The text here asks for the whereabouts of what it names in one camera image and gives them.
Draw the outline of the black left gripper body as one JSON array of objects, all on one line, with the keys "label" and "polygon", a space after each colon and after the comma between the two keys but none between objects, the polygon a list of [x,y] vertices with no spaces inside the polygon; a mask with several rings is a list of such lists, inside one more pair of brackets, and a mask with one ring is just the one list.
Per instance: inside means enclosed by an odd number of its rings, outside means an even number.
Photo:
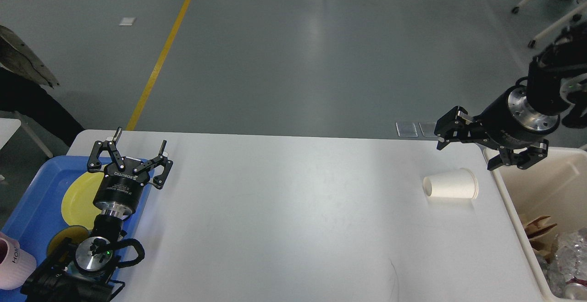
[{"label": "black left gripper body", "polygon": [[138,210],[150,173],[135,175],[132,170],[120,172],[114,163],[105,165],[103,173],[93,205],[101,214],[126,220]]}]

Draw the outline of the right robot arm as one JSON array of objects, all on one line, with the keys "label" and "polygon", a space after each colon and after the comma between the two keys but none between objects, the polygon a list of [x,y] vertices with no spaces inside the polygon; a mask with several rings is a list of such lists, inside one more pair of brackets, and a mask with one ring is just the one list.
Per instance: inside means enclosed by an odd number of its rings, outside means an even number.
[{"label": "right robot arm", "polygon": [[547,135],[560,125],[586,127],[587,27],[566,27],[531,60],[519,78],[482,113],[471,116],[455,106],[435,124],[437,149],[475,143],[497,150],[488,170],[528,169],[548,155]]}]

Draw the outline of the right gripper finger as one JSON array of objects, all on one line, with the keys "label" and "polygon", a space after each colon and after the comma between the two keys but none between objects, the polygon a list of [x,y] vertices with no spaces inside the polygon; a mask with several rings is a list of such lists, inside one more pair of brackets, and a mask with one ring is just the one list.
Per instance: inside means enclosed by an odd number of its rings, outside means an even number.
[{"label": "right gripper finger", "polygon": [[537,164],[537,162],[547,158],[548,147],[549,140],[547,139],[533,143],[519,153],[515,153],[511,148],[497,147],[494,150],[498,151],[498,155],[487,162],[487,170],[492,171],[503,165],[515,166],[518,169],[528,169]]},{"label": "right gripper finger", "polygon": [[480,143],[482,127],[475,116],[462,106],[455,106],[435,124],[434,134],[438,138],[437,150],[443,150],[449,143]]}]

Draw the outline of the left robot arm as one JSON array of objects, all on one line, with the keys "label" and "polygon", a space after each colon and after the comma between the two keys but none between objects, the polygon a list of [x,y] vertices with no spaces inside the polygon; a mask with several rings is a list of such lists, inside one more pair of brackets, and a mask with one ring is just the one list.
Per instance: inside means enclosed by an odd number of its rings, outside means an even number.
[{"label": "left robot arm", "polygon": [[93,199],[100,213],[93,228],[81,242],[57,240],[20,289],[28,302],[111,302],[126,285],[113,279],[115,271],[145,258],[144,247],[127,237],[123,224],[138,210],[147,185],[163,188],[173,162],[164,151],[166,140],[152,159],[122,156],[117,149],[122,131],[118,128],[111,140],[96,141],[89,154],[88,173],[101,174]]}]

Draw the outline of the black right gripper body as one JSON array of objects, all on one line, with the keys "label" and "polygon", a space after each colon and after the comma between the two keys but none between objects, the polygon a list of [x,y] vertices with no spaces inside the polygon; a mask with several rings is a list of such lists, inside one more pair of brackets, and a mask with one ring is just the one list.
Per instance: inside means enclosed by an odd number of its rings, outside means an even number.
[{"label": "black right gripper body", "polygon": [[559,115],[530,105],[526,87],[510,87],[474,117],[472,137],[491,149],[522,149],[543,143],[560,126]]}]

